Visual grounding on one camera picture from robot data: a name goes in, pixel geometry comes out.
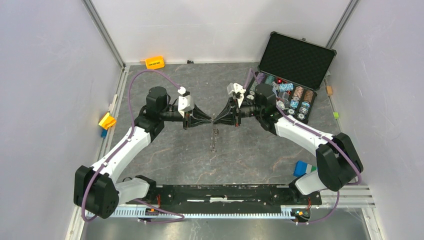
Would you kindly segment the large metal disc keyring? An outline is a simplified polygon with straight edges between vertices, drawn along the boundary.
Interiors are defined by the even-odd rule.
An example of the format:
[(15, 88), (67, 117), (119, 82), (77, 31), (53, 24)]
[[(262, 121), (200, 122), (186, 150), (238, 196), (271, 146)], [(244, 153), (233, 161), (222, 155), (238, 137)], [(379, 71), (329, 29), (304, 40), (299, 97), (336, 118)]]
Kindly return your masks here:
[(219, 130), (215, 124), (212, 125), (212, 136), (211, 136), (211, 152), (215, 153), (217, 151), (216, 149), (216, 143), (217, 143), (217, 137), (219, 135)]

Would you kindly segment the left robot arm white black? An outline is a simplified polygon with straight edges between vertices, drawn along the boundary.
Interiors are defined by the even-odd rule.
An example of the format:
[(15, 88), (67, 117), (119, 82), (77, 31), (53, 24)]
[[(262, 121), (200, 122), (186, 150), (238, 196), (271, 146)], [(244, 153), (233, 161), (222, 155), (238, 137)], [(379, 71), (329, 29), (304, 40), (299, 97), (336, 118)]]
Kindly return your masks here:
[(157, 190), (155, 182), (135, 177), (118, 182), (118, 178), (136, 155), (151, 144), (165, 127), (165, 122), (181, 122), (184, 129), (209, 124), (212, 118), (201, 111), (188, 93), (169, 103), (170, 96), (161, 86), (152, 87), (146, 104), (140, 110), (124, 137), (103, 158), (92, 166), (80, 166), (74, 177), (73, 202), (83, 212), (106, 219), (117, 206), (140, 199), (153, 203)]

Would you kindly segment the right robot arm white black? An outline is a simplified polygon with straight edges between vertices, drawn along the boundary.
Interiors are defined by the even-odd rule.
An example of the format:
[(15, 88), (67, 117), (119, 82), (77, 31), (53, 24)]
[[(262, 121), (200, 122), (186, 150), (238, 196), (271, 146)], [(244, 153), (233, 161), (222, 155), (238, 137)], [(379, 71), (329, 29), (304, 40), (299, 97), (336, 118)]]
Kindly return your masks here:
[(237, 127), (243, 118), (254, 117), (265, 131), (288, 139), (315, 156), (317, 170), (297, 177), (289, 185), (288, 196), (293, 203), (302, 204), (316, 191), (337, 192), (346, 185), (362, 182), (364, 167), (348, 135), (319, 131), (285, 114), (268, 84), (256, 86), (252, 103), (245, 99), (246, 90), (240, 84), (231, 83), (227, 90), (228, 102), (213, 120), (215, 125)]

